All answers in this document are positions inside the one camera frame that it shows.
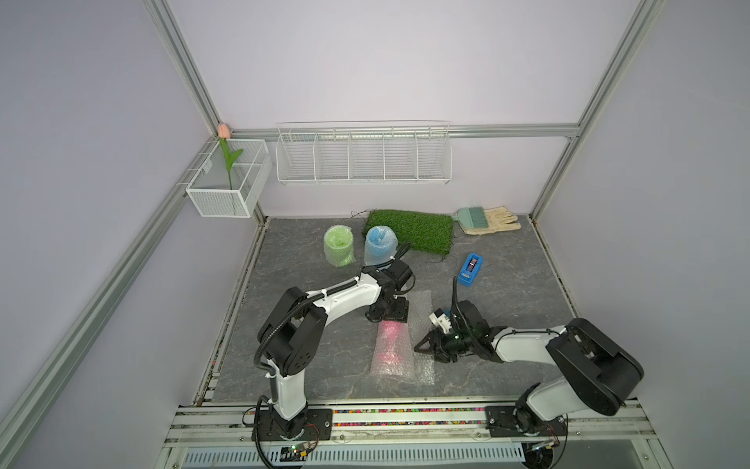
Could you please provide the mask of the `pink plastic wine glass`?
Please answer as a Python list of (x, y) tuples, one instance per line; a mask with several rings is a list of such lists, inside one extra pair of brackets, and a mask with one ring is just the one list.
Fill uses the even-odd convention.
[(372, 360), (376, 375), (404, 375), (409, 367), (409, 332), (407, 324), (381, 322), (379, 324)]

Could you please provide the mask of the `bubble wrap sheet stack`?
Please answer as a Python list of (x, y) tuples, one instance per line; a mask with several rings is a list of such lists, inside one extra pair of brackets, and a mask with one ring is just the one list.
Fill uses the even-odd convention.
[(396, 378), (406, 384), (434, 385), (435, 362), (431, 355), (414, 347), (432, 330), (429, 316), (434, 312), (429, 290), (412, 291), (406, 322), (383, 320), (378, 324), (370, 374), (376, 378)]

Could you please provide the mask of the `blue tape dispenser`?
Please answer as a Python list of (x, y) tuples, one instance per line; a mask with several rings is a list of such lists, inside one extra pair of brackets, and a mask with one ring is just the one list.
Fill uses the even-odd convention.
[(482, 263), (484, 263), (482, 256), (470, 253), (457, 276), (457, 283), (466, 287), (471, 286), (478, 277), (480, 269), (482, 269)]

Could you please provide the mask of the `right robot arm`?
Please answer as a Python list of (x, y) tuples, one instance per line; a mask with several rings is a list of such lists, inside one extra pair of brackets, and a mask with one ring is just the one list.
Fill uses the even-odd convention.
[(478, 307), (458, 299), (453, 280), (451, 305), (430, 315), (433, 328), (414, 346), (439, 363), (476, 356), (492, 363), (544, 363), (562, 376), (527, 388), (511, 410), (506, 427), (536, 436), (561, 416), (593, 410), (614, 416), (645, 377), (642, 365), (584, 318), (553, 328), (488, 325)]

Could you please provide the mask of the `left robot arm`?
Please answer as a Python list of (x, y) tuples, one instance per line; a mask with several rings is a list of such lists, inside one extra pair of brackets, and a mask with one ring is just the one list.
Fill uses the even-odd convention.
[(256, 424), (269, 422), (286, 439), (304, 434), (309, 424), (305, 369), (334, 320), (367, 308), (369, 322), (407, 321), (406, 284), (416, 279), (402, 256), (410, 248), (406, 242), (388, 261), (364, 266), (343, 283), (312, 291), (290, 287), (283, 293), (258, 332), (253, 363), (271, 383), (271, 400), (265, 412), (257, 412)]

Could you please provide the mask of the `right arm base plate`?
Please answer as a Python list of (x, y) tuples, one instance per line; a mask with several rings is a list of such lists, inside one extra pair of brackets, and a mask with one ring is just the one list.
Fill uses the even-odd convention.
[(487, 406), (486, 429), (492, 438), (566, 437), (568, 428), (562, 417), (543, 421), (531, 410), (515, 406)]

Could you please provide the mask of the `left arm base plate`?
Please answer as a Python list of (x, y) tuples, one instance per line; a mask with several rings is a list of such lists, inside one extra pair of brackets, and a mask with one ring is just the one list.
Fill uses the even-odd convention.
[(262, 442), (329, 441), (333, 430), (332, 408), (304, 408), (291, 420), (276, 410), (262, 408), (255, 418), (254, 430)]

